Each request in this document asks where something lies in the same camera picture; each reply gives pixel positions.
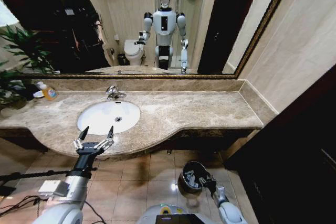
small bottle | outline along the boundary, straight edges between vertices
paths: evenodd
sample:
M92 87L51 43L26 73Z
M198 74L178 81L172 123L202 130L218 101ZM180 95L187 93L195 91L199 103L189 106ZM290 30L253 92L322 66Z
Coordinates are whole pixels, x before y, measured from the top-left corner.
M47 98L47 100L51 101L56 98L57 94L54 89L44 84L42 81L39 81L37 85L41 89L42 93Z

tile floor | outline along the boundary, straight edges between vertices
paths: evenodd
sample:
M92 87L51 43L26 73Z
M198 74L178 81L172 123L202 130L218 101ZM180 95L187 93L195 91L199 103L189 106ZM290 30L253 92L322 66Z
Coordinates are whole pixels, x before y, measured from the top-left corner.
M233 204L241 208L249 223L258 223L246 196L239 176L227 171L217 154L192 151L156 152L126 161L95 161L96 172L88 184L87 201L110 224L133 224L155 204L177 204L189 212L200 212L221 223L218 210L207 190L199 194L188 194L177 187L177 179L183 165L190 160L198 160L224 184L226 194ZM50 169L70 169L76 159L48 152L39 155L27 173L43 172ZM55 175L48 179L63 179ZM4 198L0 207L15 204L26 195L36 195L45 178L22 179L16 191ZM84 224L95 222L98 217L85 204ZM0 218L0 224L31 223L37 216L37 206L29 206Z

chrome faucet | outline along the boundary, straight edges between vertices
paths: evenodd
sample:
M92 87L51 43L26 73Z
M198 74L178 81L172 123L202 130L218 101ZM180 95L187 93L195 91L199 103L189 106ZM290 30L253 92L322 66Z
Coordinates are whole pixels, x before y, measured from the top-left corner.
M117 98L121 98L121 97L126 97L126 94L119 92L116 86L108 87L106 89L106 94L108 94L107 100L109 100L109 101L111 101L113 98L117 99Z

dark door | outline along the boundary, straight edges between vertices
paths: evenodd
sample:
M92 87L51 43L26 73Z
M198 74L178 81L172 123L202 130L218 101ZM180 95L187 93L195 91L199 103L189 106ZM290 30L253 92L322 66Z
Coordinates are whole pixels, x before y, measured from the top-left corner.
M229 158L259 223L332 223L336 65Z
M222 73L253 0L215 0L198 73Z

white sink basin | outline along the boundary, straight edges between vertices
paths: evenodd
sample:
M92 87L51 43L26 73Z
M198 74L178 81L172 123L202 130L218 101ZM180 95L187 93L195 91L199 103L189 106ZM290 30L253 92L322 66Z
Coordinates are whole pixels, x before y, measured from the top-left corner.
M130 102L102 102L85 109L78 118L77 126L83 131L90 126L88 134L107 135L113 125L113 133L120 133L135 126L140 109Z

